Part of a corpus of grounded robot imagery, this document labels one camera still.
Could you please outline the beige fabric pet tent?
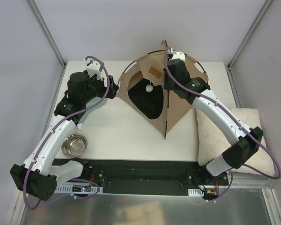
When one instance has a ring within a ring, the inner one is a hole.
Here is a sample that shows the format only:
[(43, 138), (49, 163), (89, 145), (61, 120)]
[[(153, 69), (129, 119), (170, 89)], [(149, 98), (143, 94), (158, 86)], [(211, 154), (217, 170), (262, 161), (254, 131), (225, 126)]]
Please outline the beige fabric pet tent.
[[(160, 45), (157, 50), (165, 49), (165, 45)], [(145, 87), (149, 80), (142, 79), (130, 90), (121, 92), (118, 90), (117, 97), (128, 103), (144, 118), (146, 118), (162, 135), (165, 132), (165, 90), (163, 85), (154, 86), (151, 92), (146, 92)], [(191, 109), (191, 105), (181, 99), (176, 93), (169, 90), (169, 106), (167, 110), (167, 120), (169, 131), (179, 122), (179, 120)]]

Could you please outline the clear plastic cup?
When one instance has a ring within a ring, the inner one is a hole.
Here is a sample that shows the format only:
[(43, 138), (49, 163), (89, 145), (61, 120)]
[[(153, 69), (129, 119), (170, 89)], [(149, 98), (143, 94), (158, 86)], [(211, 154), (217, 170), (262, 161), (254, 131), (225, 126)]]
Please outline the clear plastic cup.
[(77, 130), (83, 130), (84, 129), (84, 125), (82, 123), (79, 123), (76, 125), (76, 129)]

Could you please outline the steel pet bowl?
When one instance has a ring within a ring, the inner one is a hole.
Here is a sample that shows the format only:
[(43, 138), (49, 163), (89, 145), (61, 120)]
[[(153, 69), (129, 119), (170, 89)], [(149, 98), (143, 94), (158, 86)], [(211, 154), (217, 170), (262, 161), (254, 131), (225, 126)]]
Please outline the steel pet bowl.
[(62, 153), (68, 158), (79, 157), (84, 154), (88, 146), (86, 137), (79, 133), (69, 135), (61, 146)]

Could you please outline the white fluffy cushion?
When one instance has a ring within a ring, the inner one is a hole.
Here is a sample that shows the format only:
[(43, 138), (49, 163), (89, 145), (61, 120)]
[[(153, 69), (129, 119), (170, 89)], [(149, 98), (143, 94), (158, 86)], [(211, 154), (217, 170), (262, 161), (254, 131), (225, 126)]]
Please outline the white fluffy cushion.
[(271, 157), (251, 138), (237, 139), (230, 144), (221, 130), (200, 110), (196, 110), (199, 135), (198, 163), (206, 165), (212, 159), (224, 155), (233, 165), (244, 165), (232, 171), (238, 173), (258, 174), (248, 166), (269, 175), (275, 175), (274, 163)]

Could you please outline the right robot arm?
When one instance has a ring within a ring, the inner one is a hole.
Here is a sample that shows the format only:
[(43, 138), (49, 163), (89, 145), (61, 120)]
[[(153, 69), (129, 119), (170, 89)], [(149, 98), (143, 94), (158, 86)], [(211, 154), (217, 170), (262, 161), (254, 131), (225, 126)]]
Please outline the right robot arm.
[(183, 60), (167, 61), (165, 71), (168, 76), (165, 88), (204, 113), (230, 143), (222, 154), (204, 165), (201, 179), (212, 185), (218, 180), (218, 175), (240, 168), (259, 150), (263, 131), (260, 127), (251, 128), (223, 106), (202, 78), (191, 78)]

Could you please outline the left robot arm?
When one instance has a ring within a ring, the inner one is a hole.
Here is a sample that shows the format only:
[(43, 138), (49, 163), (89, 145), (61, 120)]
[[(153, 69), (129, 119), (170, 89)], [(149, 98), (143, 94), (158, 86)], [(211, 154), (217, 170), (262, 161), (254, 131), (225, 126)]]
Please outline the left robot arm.
[(10, 170), (16, 187), (24, 196), (32, 195), (47, 201), (58, 185), (74, 178), (79, 182), (89, 179), (89, 164), (78, 157), (72, 157), (56, 168), (51, 168), (51, 165), (64, 141), (77, 129), (86, 113), (87, 103), (96, 97), (101, 100), (115, 97), (118, 85), (113, 76), (108, 76), (108, 82), (106, 87), (104, 79), (97, 75), (90, 77), (86, 72), (70, 75), (67, 90), (57, 104), (52, 122), (40, 143), (22, 165), (15, 164)]

